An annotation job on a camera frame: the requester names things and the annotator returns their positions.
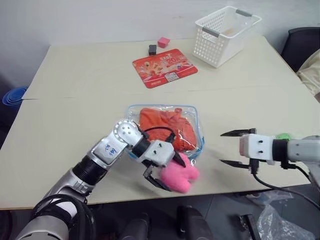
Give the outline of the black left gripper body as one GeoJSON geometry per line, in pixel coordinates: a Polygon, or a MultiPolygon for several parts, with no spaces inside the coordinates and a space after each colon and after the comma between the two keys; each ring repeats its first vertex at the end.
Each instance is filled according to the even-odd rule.
{"type": "Polygon", "coordinates": [[[146,170],[145,172],[143,173],[143,176],[146,180],[148,181],[155,181],[155,180],[158,180],[157,177],[153,177],[153,169],[156,168],[156,169],[159,169],[160,166],[153,163],[153,162],[142,162],[142,164],[146,167],[146,170]]]}

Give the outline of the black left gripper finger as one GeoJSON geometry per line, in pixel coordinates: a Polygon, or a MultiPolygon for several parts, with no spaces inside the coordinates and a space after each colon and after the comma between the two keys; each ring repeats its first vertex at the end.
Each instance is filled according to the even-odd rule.
{"type": "Polygon", "coordinates": [[[146,177],[146,180],[148,182],[150,182],[153,186],[159,188],[159,189],[162,189],[162,190],[165,190],[165,191],[168,191],[168,192],[171,192],[171,189],[165,184],[163,183],[160,179],[158,178],[153,178],[152,175],[150,176],[147,176],[146,177]]]}
{"type": "Polygon", "coordinates": [[[173,156],[172,160],[175,161],[180,166],[182,166],[183,168],[186,167],[184,160],[182,159],[182,157],[180,156],[180,154],[177,151],[174,152],[174,156],[173,156]]]}

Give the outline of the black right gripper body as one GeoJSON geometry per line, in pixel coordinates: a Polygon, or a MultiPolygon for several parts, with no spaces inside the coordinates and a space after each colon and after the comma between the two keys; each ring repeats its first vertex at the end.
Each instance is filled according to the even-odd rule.
{"type": "Polygon", "coordinates": [[[239,153],[249,159],[248,164],[241,164],[241,168],[250,168],[257,158],[257,135],[256,129],[243,129],[239,133],[239,153]]]}

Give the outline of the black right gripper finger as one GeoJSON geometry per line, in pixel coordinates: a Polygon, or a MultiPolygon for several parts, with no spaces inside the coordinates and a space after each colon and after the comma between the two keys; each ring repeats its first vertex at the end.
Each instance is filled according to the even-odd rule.
{"type": "Polygon", "coordinates": [[[235,167],[235,168],[249,168],[248,164],[243,164],[240,161],[233,161],[233,160],[220,160],[222,163],[227,164],[231,167],[235,167]]]}
{"type": "Polygon", "coordinates": [[[241,137],[250,134],[250,129],[235,129],[221,134],[221,137],[241,137]]]}

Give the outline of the pink plush toy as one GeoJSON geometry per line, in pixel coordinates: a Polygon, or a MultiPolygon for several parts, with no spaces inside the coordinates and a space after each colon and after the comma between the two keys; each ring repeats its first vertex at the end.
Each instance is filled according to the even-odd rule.
{"type": "Polygon", "coordinates": [[[200,172],[191,164],[189,158],[184,153],[180,153],[179,155],[184,161],[185,167],[172,160],[167,167],[160,171],[160,180],[170,190],[186,194],[190,190],[192,183],[198,179],[200,172]]]}

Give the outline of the orange cloth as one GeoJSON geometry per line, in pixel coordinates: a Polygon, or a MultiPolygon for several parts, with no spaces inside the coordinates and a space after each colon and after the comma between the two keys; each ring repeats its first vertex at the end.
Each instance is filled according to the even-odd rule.
{"type": "Polygon", "coordinates": [[[150,140],[165,141],[174,132],[173,147],[176,151],[193,151],[197,147],[195,130],[189,120],[182,116],[181,108],[143,108],[139,114],[139,125],[143,131],[148,132],[150,140]]]}

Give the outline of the clear plastic pouch blue trim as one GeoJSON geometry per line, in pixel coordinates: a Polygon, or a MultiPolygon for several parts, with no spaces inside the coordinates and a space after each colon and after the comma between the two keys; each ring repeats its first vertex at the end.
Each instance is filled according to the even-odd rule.
{"type": "MultiPolygon", "coordinates": [[[[199,120],[198,111],[194,106],[191,106],[191,105],[168,105],[168,104],[136,104],[136,105],[131,105],[128,107],[127,112],[126,112],[126,118],[134,121],[140,127],[140,111],[143,108],[151,108],[151,109],[156,109],[156,110],[161,110],[161,111],[173,111],[175,108],[181,108],[182,109],[182,116],[187,118],[187,120],[191,123],[191,125],[194,129],[196,139],[197,139],[197,147],[194,150],[189,150],[189,151],[177,151],[177,150],[176,151],[186,154],[190,160],[196,159],[202,153],[203,148],[204,148],[204,144],[205,144],[205,138],[202,133],[202,128],[201,128],[201,124],[200,124],[200,120],[199,120]]],[[[176,137],[176,135],[172,131],[166,140],[168,140],[169,138],[172,138],[172,144],[173,144],[175,137],[176,137]]]]}

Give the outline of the dark rounded shape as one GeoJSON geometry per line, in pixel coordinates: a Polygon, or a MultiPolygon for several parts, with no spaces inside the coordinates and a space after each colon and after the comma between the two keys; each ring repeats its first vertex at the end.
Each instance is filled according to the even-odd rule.
{"type": "Polygon", "coordinates": [[[151,219],[142,212],[126,225],[118,240],[149,240],[150,230],[151,219]]]}
{"type": "Polygon", "coordinates": [[[182,240],[214,240],[203,215],[191,206],[180,205],[177,207],[176,233],[182,240]]]}

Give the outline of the black floor stand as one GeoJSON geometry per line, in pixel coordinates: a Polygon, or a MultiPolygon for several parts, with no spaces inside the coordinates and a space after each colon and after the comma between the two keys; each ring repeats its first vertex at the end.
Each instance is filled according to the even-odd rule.
{"type": "Polygon", "coordinates": [[[255,218],[252,214],[244,214],[239,217],[241,226],[249,231],[252,240],[261,240],[255,218]]]}

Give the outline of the crumpled clear plastic bag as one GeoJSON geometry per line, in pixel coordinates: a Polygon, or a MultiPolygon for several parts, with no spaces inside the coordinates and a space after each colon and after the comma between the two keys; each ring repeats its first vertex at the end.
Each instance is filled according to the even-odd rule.
{"type": "Polygon", "coordinates": [[[268,190],[246,198],[261,208],[255,224],[261,240],[320,240],[320,210],[301,196],[268,190]]]}

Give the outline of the beige fabric bag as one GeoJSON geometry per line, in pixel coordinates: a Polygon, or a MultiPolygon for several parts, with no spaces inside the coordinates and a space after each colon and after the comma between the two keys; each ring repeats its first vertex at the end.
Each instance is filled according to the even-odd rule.
{"type": "Polygon", "coordinates": [[[320,49],[302,64],[296,74],[320,103],[320,49]]]}

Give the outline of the white plastic lattice basket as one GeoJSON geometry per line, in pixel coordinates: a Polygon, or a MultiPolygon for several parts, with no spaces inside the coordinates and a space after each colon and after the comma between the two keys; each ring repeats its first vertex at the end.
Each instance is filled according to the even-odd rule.
{"type": "Polygon", "coordinates": [[[210,13],[195,21],[192,54],[218,68],[243,50],[261,21],[260,16],[233,6],[210,13]]]}

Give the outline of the red printed mat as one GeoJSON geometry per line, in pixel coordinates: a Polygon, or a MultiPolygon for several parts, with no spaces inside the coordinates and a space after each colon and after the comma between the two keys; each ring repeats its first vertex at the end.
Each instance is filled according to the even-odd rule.
{"type": "Polygon", "coordinates": [[[148,89],[198,72],[196,66],[177,48],[134,60],[132,65],[148,89]]]}

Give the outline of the black chair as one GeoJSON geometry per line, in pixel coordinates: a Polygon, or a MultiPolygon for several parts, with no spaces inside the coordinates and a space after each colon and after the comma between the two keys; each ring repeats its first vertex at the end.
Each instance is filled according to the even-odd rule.
{"type": "Polygon", "coordinates": [[[320,49],[320,27],[299,27],[288,31],[281,57],[297,72],[303,63],[320,49]]]}

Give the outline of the pink cube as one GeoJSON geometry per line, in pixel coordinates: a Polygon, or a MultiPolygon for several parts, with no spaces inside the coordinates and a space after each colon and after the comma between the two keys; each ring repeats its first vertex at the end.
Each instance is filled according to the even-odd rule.
{"type": "Polygon", "coordinates": [[[158,39],[157,41],[157,45],[160,47],[160,48],[166,48],[168,46],[168,44],[170,43],[170,39],[166,38],[166,37],[161,37],[160,39],[158,39]]]}

